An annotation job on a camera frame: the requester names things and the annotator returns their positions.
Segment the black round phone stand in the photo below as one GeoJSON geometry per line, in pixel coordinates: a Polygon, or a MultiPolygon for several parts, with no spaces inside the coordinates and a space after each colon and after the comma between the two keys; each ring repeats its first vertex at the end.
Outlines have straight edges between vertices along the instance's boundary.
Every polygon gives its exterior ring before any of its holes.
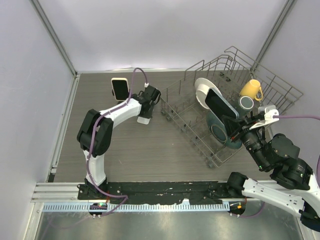
{"type": "Polygon", "coordinates": [[[129,87],[121,87],[112,90],[112,95],[115,100],[118,102],[127,102],[130,99],[130,88],[129,87]]]}

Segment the silver phone stand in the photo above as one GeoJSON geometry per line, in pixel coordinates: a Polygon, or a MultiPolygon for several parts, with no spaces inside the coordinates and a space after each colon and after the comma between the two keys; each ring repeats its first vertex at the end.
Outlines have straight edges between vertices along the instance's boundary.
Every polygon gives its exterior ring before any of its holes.
{"type": "Polygon", "coordinates": [[[137,122],[139,124],[143,124],[143,125],[148,125],[150,123],[150,118],[146,118],[146,117],[142,117],[142,116],[138,116],[137,118],[137,122]]]}

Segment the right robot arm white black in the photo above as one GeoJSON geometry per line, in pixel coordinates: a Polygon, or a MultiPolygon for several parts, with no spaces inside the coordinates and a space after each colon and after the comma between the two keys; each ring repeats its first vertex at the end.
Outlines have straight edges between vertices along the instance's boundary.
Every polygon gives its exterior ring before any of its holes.
{"type": "Polygon", "coordinates": [[[225,190],[233,198],[256,198],[283,209],[298,217],[305,227],[318,232],[320,187],[313,169],[299,158],[300,148],[284,134],[278,133],[270,141],[265,138],[265,126],[281,118],[277,110],[271,110],[243,119],[224,115],[222,122],[231,140],[242,142],[259,171],[272,172],[270,178],[288,192],[267,187],[239,172],[230,174],[225,190]]]}

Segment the white cased smartphone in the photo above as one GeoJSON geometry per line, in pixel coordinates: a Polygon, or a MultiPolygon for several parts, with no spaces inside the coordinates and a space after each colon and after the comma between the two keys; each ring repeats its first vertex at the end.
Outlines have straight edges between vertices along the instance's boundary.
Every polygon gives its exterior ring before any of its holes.
{"type": "Polygon", "coordinates": [[[124,77],[113,77],[110,81],[115,99],[117,101],[125,101],[129,96],[128,79],[124,77]]]}

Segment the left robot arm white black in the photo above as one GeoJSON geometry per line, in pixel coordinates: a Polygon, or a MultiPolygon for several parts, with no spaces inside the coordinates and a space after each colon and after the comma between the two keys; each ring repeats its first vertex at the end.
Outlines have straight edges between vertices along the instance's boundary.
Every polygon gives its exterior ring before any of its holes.
{"type": "Polygon", "coordinates": [[[144,90],[129,94],[123,102],[106,110],[91,109],[85,115],[76,139],[85,156],[84,186],[93,198],[100,200],[107,193],[105,153],[111,145],[114,128],[133,117],[137,117],[139,124],[148,125],[160,96],[157,88],[145,84],[144,90]]]}

